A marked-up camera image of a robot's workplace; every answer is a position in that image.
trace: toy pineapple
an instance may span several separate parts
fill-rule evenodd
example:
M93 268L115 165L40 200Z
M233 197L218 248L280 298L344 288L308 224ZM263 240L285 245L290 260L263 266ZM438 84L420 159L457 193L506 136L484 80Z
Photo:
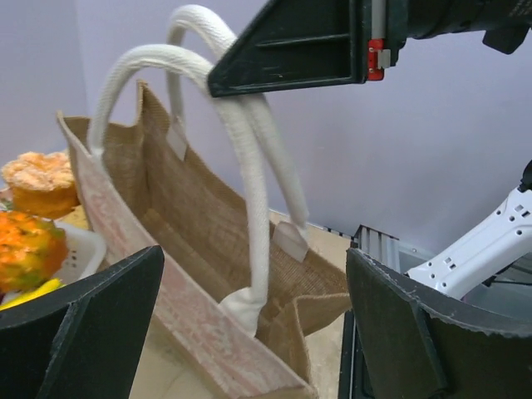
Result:
M27 291L47 281L68 255L65 230L22 212L0 212L0 291Z

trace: orange toy food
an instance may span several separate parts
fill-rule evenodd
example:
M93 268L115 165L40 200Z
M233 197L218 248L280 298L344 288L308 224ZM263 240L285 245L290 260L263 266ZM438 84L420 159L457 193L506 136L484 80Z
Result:
M68 156L27 152L2 168L15 209L57 219L79 205Z
M22 212L0 212L0 291L27 291L48 280L68 255L65 230Z

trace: red clip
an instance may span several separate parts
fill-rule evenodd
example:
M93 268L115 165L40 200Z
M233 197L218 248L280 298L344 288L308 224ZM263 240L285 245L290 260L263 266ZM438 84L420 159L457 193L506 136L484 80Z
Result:
M379 68L378 52L384 50L383 39L372 39L367 49L367 79L381 81L384 79L384 70Z

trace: muffin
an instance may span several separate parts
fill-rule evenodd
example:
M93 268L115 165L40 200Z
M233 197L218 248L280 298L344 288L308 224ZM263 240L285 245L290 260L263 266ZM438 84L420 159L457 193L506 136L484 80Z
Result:
M57 219L80 204L65 153L27 152L3 166L2 177L12 191L16 210Z

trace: bag handle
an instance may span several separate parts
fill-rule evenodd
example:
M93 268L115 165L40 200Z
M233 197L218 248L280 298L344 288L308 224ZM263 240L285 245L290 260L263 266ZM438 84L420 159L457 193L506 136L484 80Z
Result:
M220 303L220 307L232 314L246 332L254 336L259 312L268 300L268 196L259 145L240 102L235 98L213 99L209 95L206 80L212 64L194 52L171 45L145 45L129 50L119 58L106 78L96 114L89 125L88 150L96 164L106 173L103 162L104 136L112 109L130 78L146 67L160 68L188 77L214 104L229 133L244 181L249 221L251 287L231 293Z
M202 6L186 5L172 12L167 43L181 46L187 30L196 32L218 59L236 41L236 36L227 24L215 12ZM186 137L176 134L177 131L185 132L180 77L167 72L166 82L172 120L169 138L174 138L170 142L183 160L187 146ZM308 207L295 165L286 151L266 97L256 94L238 96L238 99L277 178L290 215L289 223L281 222L275 227L273 241L284 252L301 262L308 252Z

